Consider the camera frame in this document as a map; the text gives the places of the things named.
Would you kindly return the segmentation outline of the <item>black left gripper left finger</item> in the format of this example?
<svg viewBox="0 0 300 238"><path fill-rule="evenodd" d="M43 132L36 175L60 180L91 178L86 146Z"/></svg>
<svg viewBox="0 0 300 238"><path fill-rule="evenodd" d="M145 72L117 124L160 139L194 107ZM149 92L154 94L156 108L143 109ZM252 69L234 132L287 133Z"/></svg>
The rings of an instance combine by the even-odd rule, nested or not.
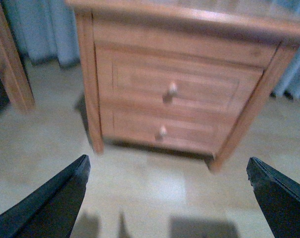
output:
<svg viewBox="0 0 300 238"><path fill-rule="evenodd" d="M82 155L26 198L0 215L0 238L68 238L90 174Z"/></svg>

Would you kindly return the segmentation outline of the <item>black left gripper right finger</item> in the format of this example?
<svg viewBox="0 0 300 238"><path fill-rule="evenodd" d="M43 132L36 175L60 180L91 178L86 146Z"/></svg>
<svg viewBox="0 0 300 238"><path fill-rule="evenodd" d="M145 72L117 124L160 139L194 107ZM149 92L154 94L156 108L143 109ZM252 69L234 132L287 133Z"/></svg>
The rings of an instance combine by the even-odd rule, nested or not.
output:
<svg viewBox="0 0 300 238"><path fill-rule="evenodd" d="M300 184L256 157L247 174L274 237L300 238Z"/></svg>

